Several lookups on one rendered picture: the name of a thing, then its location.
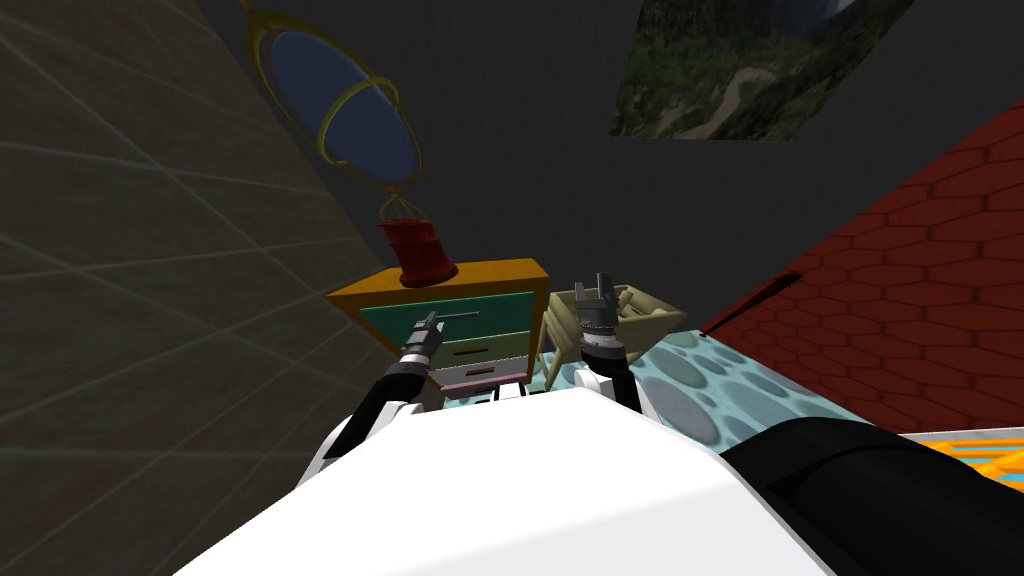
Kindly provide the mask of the pink drawer front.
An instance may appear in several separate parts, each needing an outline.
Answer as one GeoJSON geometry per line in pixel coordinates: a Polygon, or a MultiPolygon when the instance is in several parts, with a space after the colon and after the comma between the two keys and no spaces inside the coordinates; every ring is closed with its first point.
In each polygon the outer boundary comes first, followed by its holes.
{"type": "Polygon", "coordinates": [[[526,373],[518,373],[503,377],[466,381],[457,384],[444,385],[441,387],[441,394],[444,398],[458,400],[485,394],[502,384],[514,383],[527,385],[530,382],[530,379],[531,377],[526,373]]]}

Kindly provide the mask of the landscape picture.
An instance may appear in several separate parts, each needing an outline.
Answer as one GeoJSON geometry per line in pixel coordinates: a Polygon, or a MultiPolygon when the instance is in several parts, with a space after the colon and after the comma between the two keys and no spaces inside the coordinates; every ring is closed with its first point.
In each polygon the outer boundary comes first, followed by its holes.
{"type": "Polygon", "coordinates": [[[644,0],[614,137],[785,142],[915,0],[644,0]]]}

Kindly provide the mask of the oval mirror with gold frame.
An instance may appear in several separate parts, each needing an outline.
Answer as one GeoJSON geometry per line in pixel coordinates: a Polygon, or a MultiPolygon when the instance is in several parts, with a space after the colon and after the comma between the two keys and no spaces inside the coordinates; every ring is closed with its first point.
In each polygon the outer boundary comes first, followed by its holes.
{"type": "Polygon", "coordinates": [[[322,161],[387,190],[412,186],[422,155],[394,83],[307,20],[236,1],[259,86],[322,161]]]}

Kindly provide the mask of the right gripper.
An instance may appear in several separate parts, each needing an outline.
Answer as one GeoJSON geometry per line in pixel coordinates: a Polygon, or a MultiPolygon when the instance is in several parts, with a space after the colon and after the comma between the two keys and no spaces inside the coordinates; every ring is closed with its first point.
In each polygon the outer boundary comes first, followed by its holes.
{"type": "Polygon", "coordinates": [[[583,283],[575,284],[575,311],[581,324],[618,324],[618,300],[611,275],[596,275],[599,298],[589,298],[583,283]]]}

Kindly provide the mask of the teal drawer front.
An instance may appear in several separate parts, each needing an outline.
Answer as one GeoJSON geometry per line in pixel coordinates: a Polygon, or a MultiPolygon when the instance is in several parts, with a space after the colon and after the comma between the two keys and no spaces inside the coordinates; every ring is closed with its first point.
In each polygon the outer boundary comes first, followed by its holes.
{"type": "Polygon", "coordinates": [[[387,340],[404,345],[414,324],[431,311],[438,315],[478,311],[476,318],[442,322],[444,341],[478,338],[489,335],[530,331],[534,293],[509,293],[463,299],[408,303],[361,308],[360,315],[387,340]]]}

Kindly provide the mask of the pale green drawer front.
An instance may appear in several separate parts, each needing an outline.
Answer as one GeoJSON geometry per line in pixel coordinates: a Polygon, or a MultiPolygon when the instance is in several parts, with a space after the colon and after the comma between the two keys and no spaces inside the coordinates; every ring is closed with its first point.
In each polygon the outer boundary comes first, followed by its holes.
{"type": "Polygon", "coordinates": [[[529,351],[530,335],[529,331],[523,331],[445,341],[432,357],[430,367],[440,370],[525,356],[529,351]]]}

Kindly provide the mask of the white drawer front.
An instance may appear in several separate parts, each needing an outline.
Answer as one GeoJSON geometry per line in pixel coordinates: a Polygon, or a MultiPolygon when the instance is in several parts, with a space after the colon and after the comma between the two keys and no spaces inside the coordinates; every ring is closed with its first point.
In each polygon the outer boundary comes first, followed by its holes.
{"type": "Polygon", "coordinates": [[[504,358],[433,370],[431,377],[441,387],[493,378],[525,374],[529,368],[526,356],[504,358]]]}

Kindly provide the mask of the orange chest of drawers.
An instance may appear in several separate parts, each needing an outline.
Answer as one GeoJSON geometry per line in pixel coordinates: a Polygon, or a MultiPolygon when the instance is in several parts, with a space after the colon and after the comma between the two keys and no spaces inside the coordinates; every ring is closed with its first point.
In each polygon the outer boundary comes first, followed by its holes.
{"type": "MultiPolygon", "coordinates": [[[[386,269],[328,295],[328,300],[343,311],[369,335],[386,349],[400,353],[401,347],[391,344],[376,328],[360,315],[361,308],[390,306],[408,303],[430,302],[450,299],[473,298],[488,295],[532,292],[534,313],[529,342],[529,368],[531,375],[538,352],[539,331],[542,315],[546,307],[549,275],[534,259],[511,259],[479,261],[458,264],[458,275],[441,284],[410,289],[399,281],[400,270],[386,269]]],[[[429,381],[438,390],[439,386],[429,373],[429,381]]]]}

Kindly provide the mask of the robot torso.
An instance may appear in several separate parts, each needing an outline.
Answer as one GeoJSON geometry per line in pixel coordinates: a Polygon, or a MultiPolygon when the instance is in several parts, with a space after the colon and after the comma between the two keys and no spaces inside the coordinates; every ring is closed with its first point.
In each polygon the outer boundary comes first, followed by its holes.
{"type": "Polygon", "coordinates": [[[724,460],[586,388],[403,415],[175,576],[836,576],[724,460]]]}

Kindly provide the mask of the beige wooden chair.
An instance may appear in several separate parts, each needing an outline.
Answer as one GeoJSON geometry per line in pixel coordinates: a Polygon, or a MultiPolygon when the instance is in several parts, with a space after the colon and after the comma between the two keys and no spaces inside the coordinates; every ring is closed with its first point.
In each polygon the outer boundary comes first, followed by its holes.
{"type": "MultiPolygon", "coordinates": [[[[616,285],[614,293],[618,305],[617,337],[623,342],[629,362],[654,346],[686,314],[631,285],[616,285]]],[[[546,360],[543,353],[536,357],[544,375],[546,390],[571,378],[562,375],[562,368],[582,361],[580,341],[583,332],[577,317],[575,293],[572,290],[553,292],[549,295],[547,310],[542,318],[540,341],[554,347],[553,356],[546,360]]]]}

